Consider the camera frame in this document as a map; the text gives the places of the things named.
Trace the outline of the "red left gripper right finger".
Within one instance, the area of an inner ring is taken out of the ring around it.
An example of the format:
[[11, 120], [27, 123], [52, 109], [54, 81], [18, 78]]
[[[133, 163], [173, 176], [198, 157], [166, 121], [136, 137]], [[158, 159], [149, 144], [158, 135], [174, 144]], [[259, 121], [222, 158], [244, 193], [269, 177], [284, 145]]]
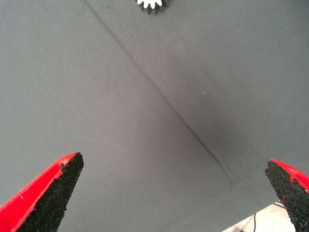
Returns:
[[290, 164], [271, 159], [265, 170], [297, 232], [309, 230], [309, 176]]

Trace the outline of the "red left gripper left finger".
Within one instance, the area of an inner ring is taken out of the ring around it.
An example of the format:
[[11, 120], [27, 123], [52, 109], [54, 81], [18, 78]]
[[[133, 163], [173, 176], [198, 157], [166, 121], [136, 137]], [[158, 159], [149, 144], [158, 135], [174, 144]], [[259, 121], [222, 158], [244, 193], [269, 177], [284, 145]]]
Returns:
[[2, 232], [56, 232], [84, 167], [81, 153], [60, 157], [0, 207]]

